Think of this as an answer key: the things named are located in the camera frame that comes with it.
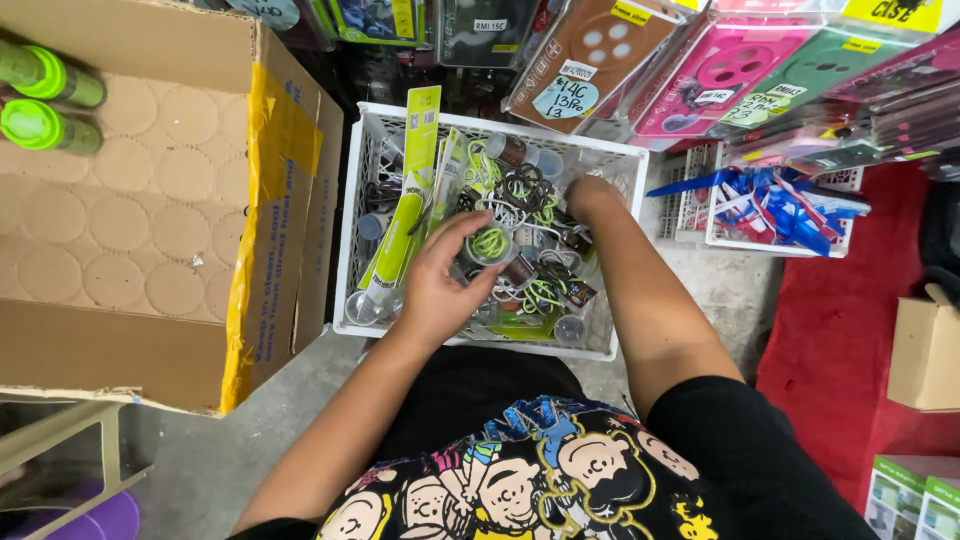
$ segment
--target finger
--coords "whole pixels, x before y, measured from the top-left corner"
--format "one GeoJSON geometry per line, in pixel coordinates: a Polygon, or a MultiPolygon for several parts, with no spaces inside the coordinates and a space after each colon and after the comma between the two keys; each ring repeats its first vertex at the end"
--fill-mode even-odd
{"type": "Polygon", "coordinates": [[[457,223],[460,223],[461,221],[464,221],[467,219],[476,219],[476,215],[475,215],[476,213],[479,213],[479,212],[472,212],[472,211],[462,212],[444,221],[440,225],[440,227],[438,227],[436,231],[430,234],[430,236],[426,239],[426,241],[423,242],[423,247],[421,251],[427,251],[431,247],[433,247],[433,244],[437,242],[437,238],[439,238],[440,235],[443,234],[450,227],[453,227],[457,223]]]}
{"type": "Polygon", "coordinates": [[[471,212],[466,219],[451,223],[437,239],[433,241],[430,250],[426,252],[427,264],[448,268],[450,261],[464,246],[464,238],[476,233],[478,229],[493,220],[493,210],[471,212]]]}
{"type": "Polygon", "coordinates": [[[483,304],[484,300],[487,300],[487,297],[490,296],[491,291],[493,291],[493,286],[496,285],[496,277],[503,272],[503,268],[506,264],[497,264],[496,266],[488,266],[483,269],[483,272],[473,278],[473,281],[470,283],[470,286],[464,291],[464,294],[470,301],[470,304],[476,304],[476,307],[473,309],[476,310],[483,304]]]}

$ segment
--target lime green lid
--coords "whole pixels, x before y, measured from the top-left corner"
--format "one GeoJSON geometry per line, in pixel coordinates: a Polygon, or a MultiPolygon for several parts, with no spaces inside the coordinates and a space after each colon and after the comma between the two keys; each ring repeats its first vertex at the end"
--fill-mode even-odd
{"type": "Polygon", "coordinates": [[[47,150],[63,141],[63,119],[36,99],[14,99],[0,112],[0,132],[28,150],[47,150]]]}
{"type": "Polygon", "coordinates": [[[43,62],[43,79],[33,85],[13,85],[20,93],[39,99],[54,99],[66,86],[66,66],[57,55],[36,45],[24,47],[43,62]]]}

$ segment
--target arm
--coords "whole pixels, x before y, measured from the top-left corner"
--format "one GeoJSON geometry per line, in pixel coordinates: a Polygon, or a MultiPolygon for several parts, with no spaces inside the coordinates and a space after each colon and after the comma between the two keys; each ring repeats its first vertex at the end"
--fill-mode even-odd
{"type": "Polygon", "coordinates": [[[319,518],[360,476],[420,368],[490,295],[500,268],[463,288],[449,267],[464,238],[491,218],[457,215],[426,240],[407,269],[399,320],[263,480],[232,534],[281,517],[319,518]]]}
{"type": "Polygon", "coordinates": [[[584,177],[567,209],[590,227],[640,419],[684,380],[719,375],[743,381],[713,326],[660,258],[615,187],[584,177]]]}

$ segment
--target small cardboard box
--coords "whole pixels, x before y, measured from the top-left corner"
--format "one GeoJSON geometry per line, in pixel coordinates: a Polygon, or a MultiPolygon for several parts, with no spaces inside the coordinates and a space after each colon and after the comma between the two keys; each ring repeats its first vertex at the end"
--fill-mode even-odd
{"type": "Polygon", "coordinates": [[[960,540],[960,471],[926,481],[919,525],[918,540],[960,540]]]}
{"type": "Polygon", "coordinates": [[[0,391],[234,410],[322,330],[343,112],[249,17],[0,4],[108,92],[93,157],[0,141],[0,391]]]}
{"type": "Polygon", "coordinates": [[[922,411],[960,409],[960,310],[939,285],[933,300],[901,298],[887,398],[922,411]]]}
{"type": "Polygon", "coordinates": [[[960,473],[960,458],[876,456],[864,512],[867,523],[881,540],[912,540],[921,522],[927,479],[955,473],[960,473]]]}

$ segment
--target red carpet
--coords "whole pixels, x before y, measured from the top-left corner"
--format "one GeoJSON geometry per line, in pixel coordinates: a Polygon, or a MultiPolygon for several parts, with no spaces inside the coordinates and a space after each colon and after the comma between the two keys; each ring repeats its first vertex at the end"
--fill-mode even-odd
{"type": "Polygon", "coordinates": [[[757,389],[840,493],[863,511],[875,454],[960,455],[960,413],[923,414],[885,398],[897,298],[923,277],[917,238],[928,180],[912,163],[867,168],[873,211],[850,254],[790,259],[757,389]]]}

